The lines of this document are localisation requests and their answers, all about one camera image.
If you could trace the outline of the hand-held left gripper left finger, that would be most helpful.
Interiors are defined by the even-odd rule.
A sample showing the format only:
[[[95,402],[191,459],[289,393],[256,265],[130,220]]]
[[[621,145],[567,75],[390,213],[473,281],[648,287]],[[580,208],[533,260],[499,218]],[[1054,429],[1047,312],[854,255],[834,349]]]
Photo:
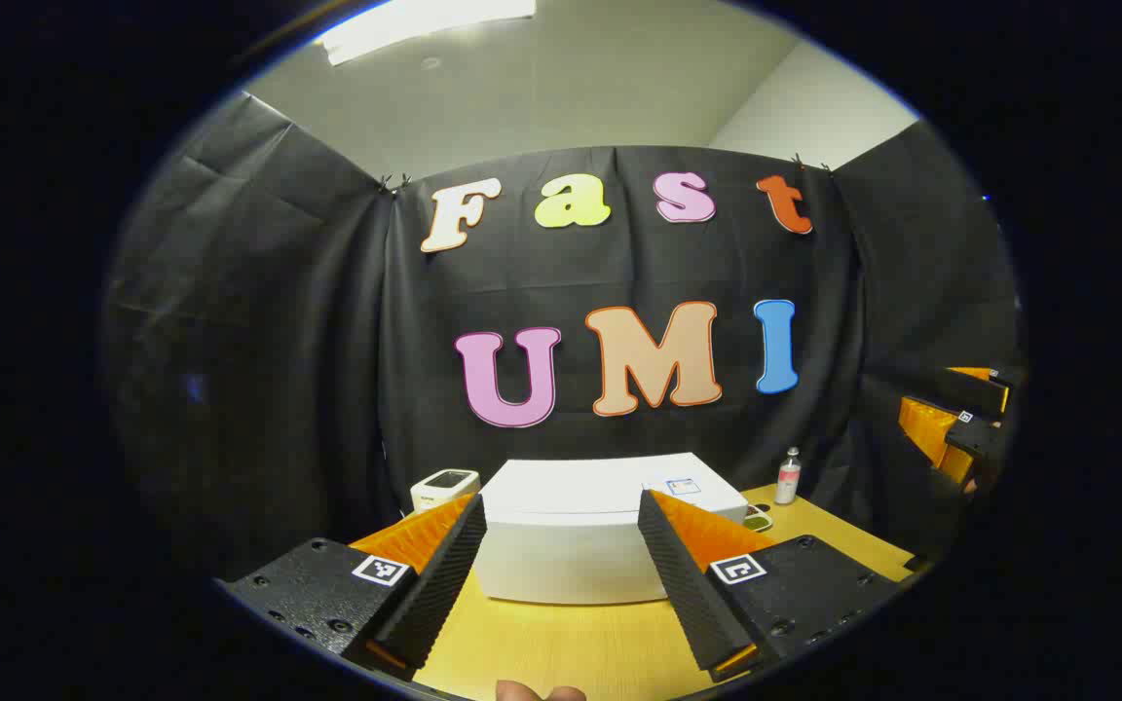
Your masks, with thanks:
[[[300,644],[410,682],[427,665],[487,533],[480,494],[343,544],[315,537],[218,585]]]

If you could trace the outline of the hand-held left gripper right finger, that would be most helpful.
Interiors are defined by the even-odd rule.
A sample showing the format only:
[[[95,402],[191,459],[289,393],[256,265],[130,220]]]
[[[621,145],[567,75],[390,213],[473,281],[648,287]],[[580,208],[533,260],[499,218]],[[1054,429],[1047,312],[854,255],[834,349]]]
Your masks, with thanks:
[[[815,535],[774,541],[657,490],[638,532],[697,666],[721,683],[855,629],[903,590]]]

